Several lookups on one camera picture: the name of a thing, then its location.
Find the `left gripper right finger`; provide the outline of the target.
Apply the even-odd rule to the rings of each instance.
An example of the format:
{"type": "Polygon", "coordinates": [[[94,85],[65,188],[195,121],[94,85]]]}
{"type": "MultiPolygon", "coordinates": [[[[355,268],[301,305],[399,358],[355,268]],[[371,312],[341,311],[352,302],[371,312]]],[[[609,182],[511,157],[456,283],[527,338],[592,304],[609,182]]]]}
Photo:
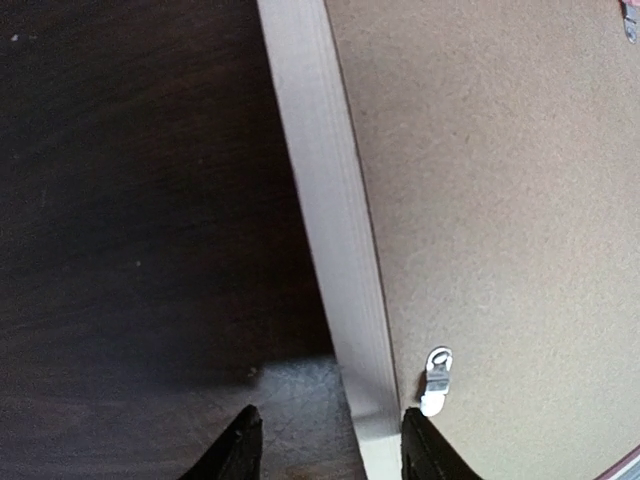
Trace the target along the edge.
{"type": "Polygon", "coordinates": [[[401,456],[403,480],[481,479],[415,407],[402,419],[401,456]]]}

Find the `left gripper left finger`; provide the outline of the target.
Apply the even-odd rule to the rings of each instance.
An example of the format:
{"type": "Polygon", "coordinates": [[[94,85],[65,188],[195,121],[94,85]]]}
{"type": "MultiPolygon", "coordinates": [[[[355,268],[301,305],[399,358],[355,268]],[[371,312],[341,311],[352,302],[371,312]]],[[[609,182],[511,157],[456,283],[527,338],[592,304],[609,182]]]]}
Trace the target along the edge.
{"type": "Polygon", "coordinates": [[[260,478],[263,421],[247,405],[179,480],[255,480],[260,478]]]}

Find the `pink wooden picture frame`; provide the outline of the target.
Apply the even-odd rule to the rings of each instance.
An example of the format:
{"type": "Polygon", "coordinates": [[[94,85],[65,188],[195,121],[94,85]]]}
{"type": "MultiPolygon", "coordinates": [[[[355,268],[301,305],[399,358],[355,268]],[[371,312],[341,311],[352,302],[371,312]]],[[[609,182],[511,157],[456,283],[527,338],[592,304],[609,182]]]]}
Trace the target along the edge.
{"type": "MultiPolygon", "coordinates": [[[[370,479],[402,479],[404,413],[418,408],[435,426],[434,417],[450,390],[453,354],[446,346],[428,354],[418,402],[402,407],[370,205],[329,2],[262,1],[258,8],[365,472],[370,479]]],[[[639,48],[639,5],[616,2],[622,9],[625,36],[639,48]]]]}

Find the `brown backing board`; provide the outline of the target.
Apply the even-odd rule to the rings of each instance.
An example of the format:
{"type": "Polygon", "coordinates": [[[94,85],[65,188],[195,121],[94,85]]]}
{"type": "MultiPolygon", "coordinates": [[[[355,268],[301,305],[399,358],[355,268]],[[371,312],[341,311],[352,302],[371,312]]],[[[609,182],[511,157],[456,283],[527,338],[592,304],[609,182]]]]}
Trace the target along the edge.
{"type": "Polygon", "coordinates": [[[331,1],[402,407],[485,479],[639,471],[639,48],[616,1],[331,1]]]}

